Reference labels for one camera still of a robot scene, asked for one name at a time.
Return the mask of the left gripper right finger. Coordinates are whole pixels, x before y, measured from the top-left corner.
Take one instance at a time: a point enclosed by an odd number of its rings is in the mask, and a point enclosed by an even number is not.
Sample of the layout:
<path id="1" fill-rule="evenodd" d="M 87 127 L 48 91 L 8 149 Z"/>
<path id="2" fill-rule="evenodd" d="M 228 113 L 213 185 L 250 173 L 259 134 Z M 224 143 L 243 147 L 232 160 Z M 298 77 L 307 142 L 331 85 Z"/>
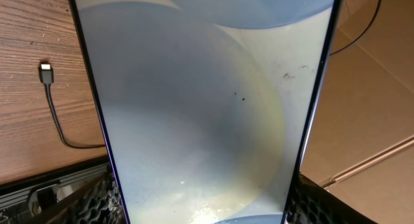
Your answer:
<path id="1" fill-rule="evenodd" d="M 286 222 L 291 224 L 376 224 L 337 197 L 299 174 L 287 203 Z"/>

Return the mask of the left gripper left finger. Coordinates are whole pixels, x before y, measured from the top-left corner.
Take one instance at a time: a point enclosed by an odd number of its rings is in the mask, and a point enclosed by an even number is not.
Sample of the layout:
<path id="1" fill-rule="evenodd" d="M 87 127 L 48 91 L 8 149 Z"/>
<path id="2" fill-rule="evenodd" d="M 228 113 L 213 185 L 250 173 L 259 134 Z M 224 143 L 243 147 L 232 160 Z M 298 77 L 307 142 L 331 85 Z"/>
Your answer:
<path id="1" fill-rule="evenodd" d="M 120 191 L 105 173 L 28 220 L 28 224 L 121 224 L 125 222 Z"/>

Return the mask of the Samsung Galaxy smartphone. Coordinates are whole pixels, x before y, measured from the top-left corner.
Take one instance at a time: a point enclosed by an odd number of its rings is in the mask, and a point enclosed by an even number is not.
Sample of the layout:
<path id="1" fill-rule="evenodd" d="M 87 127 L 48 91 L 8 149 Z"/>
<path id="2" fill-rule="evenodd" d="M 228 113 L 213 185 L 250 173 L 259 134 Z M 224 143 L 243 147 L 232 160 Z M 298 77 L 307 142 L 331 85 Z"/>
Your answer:
<path id="1" fill-rule="evenodd" d="M 128 223 L 284 223 L 342 0 L 69 0 Z"/>

